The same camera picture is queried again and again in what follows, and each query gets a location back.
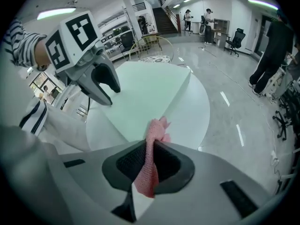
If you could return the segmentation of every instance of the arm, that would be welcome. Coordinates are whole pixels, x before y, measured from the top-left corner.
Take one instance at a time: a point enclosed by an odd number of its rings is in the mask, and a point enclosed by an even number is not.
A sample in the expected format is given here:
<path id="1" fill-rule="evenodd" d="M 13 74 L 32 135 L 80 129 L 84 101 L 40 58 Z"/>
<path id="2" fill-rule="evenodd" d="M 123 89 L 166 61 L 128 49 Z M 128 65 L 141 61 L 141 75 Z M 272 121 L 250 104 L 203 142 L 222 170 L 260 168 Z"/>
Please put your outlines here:
<path id="1" fill-rule="evenodd" d="M 22 23 L 14 19 L 3 41 L 11 45 L 11 50 L 7 52 L 13 55 L 16 66 L 44 71 L 51 63 L 44 47 L 44 38 L 46 35 L 26 32 Z"/>

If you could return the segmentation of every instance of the doorway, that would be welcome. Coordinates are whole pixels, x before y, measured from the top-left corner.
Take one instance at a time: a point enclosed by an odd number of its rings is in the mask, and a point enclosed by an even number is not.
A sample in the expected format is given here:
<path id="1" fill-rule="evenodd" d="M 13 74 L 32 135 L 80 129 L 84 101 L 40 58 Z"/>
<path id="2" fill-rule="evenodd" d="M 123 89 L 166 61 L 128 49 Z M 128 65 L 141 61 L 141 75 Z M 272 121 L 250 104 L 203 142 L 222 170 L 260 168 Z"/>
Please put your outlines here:
<path id="1" fill-rule="evenodd" d="M 261 29 L 259 32 L 259 37 L 257 40 L 257 44 L 254 50 L 254 53 L 256 53 L 258 56 L 262 56 L 263 52 L 266 50 L 269 38 L 267 37 L 267 32 L 269 30 L 269 27 L 271 25 L 272 19 L 267 16 L 262 16 L 262 24 Z"/>

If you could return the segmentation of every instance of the office chair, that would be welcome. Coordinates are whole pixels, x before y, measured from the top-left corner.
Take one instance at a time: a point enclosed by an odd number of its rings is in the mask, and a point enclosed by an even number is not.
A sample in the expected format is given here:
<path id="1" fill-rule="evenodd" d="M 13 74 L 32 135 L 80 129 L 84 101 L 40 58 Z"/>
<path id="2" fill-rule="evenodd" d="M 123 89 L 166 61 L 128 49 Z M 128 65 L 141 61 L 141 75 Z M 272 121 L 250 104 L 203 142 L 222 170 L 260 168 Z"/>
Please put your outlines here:
<path id="1" fill-rule="evenodd" d="M 123 58 L 125 59 L 124 53 L 129 51 L 134 44 L 134 38 L 132 32 L 125 33 L 121 35 L 122 44 L 119 45 Z"/>
<path id="2" fill-rule="evenodd" d="M 234 38 L 233 38 L 232 41 L 230 41 L 231 37 L 227 36 L 227 37 L 229 37 L 229 39 L 226 40 L 226 43 L 228 43 L 231 46 L 231 48 L 230 48 L 230 51 L 231 51 L 230 55 L 232 54 L 232 52 L 234 52 L 239 57 L 239 54 L 236 52 L 236 49 L 240 48 L 242 46 L 241 43 L 242 43 L 242 40 L 244 39 L 245 35 L 246 34 L 244 33 L 244 30 L 238 28 L 236 30 L 235 34 L 234 34 Z"/>
<path id="3" fill-rule="evenodd" d="M 283 141 L 286 140 L 286 128 L 290 125 L 293 126 L 293 131 L 297 138 L 299 138 L 300 132 L 299 132 L 299 126 L 300 126 L 300 98 L 299 94 L 291 89 L 288 89 L 280 98 L 281 104 L 279 105 L 282 108 L 285 108 L 285 115 L 282 116 L 280 111 L 276 111 L 276 115 L 273 116 L 273 119 L 277 120 L 281 125 L 281 131 L 277 135 L 277 138 L 281 138 L 282 134 L 284 134 L 284 138 L 282 138 Z"/>

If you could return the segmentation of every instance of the woman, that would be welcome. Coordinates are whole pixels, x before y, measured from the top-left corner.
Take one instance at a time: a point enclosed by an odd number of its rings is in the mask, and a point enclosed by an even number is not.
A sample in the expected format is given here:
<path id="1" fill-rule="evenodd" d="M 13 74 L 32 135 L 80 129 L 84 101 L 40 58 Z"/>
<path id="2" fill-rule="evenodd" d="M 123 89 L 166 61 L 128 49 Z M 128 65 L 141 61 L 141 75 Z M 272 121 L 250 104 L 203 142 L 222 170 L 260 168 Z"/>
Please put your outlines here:
<path id="1" fill-rule="evenodd" d="M 191 32 L 191 21 L 192 21 L 192 16 L 190 14 L 190 10 L 188 9 L 186 11 L 186 13 L 184 14 L 184 18 L 185 18 L 185 21 L 186 21 L 186 26 L 184 28 L 184 31 L 188 28 L 188 31 Z"/>

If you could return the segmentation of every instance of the pink cloth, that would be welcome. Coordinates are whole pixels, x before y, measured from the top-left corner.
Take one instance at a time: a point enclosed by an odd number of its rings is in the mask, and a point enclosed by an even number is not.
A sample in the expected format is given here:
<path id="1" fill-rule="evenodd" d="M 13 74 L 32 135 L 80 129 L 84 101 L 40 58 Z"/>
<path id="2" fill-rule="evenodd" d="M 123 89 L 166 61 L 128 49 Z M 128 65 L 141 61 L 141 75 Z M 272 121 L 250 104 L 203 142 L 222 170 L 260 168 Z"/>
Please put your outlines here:
<path id="1" fill-rule="evenodd" d="M 153 119 L 146 135 L 146 157 L 145 164 L 137 175 L 134 184 L 137 191 L 147 197 L 154 197 L 154 187 L 158 184 L 158 171 L 153 160 L 153 146 L 155 140 L 170 142 L 169 134 L 165 130 L 170 125 L 167 118 Z"/>

